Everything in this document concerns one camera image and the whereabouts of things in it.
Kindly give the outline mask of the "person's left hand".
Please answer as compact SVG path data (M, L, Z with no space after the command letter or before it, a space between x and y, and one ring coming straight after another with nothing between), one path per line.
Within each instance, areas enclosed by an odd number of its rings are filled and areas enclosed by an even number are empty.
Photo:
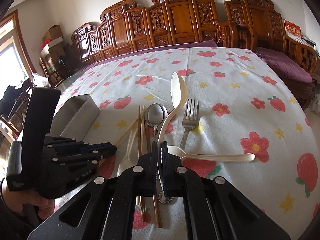
M34 190L10 191L5 178L2 181L1 189L6 206L15 213L22 212L24 205L27 204L39 208L38 215L42 220L54 213L55 200L43 198Z

